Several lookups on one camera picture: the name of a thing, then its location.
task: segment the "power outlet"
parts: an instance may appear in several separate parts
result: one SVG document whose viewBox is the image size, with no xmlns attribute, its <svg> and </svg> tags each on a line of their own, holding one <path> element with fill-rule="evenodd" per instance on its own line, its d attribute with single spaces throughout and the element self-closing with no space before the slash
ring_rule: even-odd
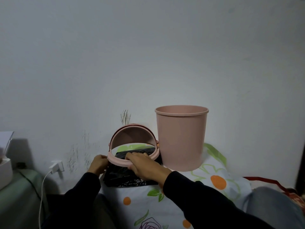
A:
<svg viewBox="0 0 305 229">
<path fill-rule="evenodd" d="M 60 171 L 60 172 L 65 171 L 65 169 L 63 168 L 63 162 L 62 162 L 62 161 L 52 161 L 52 164 L 54 164 L 54 163 L 58 163 L 58 165 L 59 165 L 59 171 Z"/>
</svg>

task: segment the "right hand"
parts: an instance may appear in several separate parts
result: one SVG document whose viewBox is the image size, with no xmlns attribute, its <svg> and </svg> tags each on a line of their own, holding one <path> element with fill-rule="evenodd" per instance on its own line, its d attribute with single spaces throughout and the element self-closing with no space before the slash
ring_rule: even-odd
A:
<svg viewBox="0 0 305 229">
<path fill-rule="evenodd" d="M 128 169 L 131 169 L 142 180 L 154 180 L 164 185 L 167 176 L 172 172 L 152 160 L 147 153 L 127 153 L 125 159 L 132 162 Z"/>
</svg>

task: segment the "leg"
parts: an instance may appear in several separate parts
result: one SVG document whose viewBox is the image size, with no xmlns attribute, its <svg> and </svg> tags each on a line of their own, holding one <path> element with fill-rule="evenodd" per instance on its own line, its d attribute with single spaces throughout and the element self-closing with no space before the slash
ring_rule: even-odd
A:
<svg viewBox="0 0 305 229">
<path fill-rule="evenodd" d="M 93 229 L 120 229 L 110 203 L 102 194 L 94 200 L 91 225 Z"/>
<path fill-rule="evenodd" d="M 253 190 L 246 212 L 264 220 L 275 229 L 305 228 L 305 219 L 299 206 L 283 193 L 268 187 Z"/>
</svg>

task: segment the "orange fruit pattern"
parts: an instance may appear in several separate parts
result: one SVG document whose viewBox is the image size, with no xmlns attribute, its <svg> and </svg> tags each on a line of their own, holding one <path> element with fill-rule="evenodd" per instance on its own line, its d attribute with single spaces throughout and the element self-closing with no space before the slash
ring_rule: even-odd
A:
<svg viewBox="0 0 305 229">
<path fill-rule="evenodd" d="M 132 203 L 132 201 L 131 201 L 130 197 L 125 197 L 124 198 L 124 200 L 123 200 L 124 205 L 128 206 L 131 203 Z"/>
<path fill-rule="evenodd" d="M 183 220 L 182 224 L 185 228 L 190 228 L 191 227 L 191 223 L 186 219 Z"/>
<path fill-rule="evenodd" d="M 224 178 L 222 178 L 218 175 L 211 176 L 211 181 L 212 181 L 213 185 L 219 190 L 223 190 L 227 186 L 226 180 L 224 180 Z"/>
</svg>

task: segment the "bucket rim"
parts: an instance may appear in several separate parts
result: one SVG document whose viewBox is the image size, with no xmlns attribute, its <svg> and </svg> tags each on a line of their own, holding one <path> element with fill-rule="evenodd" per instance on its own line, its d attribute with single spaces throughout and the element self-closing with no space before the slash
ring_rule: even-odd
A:
<svg viewBox="0 0 305 229">
<path fill-rule="evenodd" d="M 168 112 L 162 112 L 159 111 L 160 108 L 163 107 L 172 107 L 172 106 L 185 106 L 185 107 L 199 107 L 202 108 L 202 111 L 200 112 L 194 112 L 194 113 L 168 113 Z M 198 105 L 165 105 L 161 106 L 155 109 L 155 112 L 159 115 L 165 115 L 165 116 L 180 116 L 180 117 L 186 117 L 186 116 L 199 116 L 199 115 L 204 115 L 209 112 L 209 109 L 206 107 L 198 106 Z"/>
</svg>

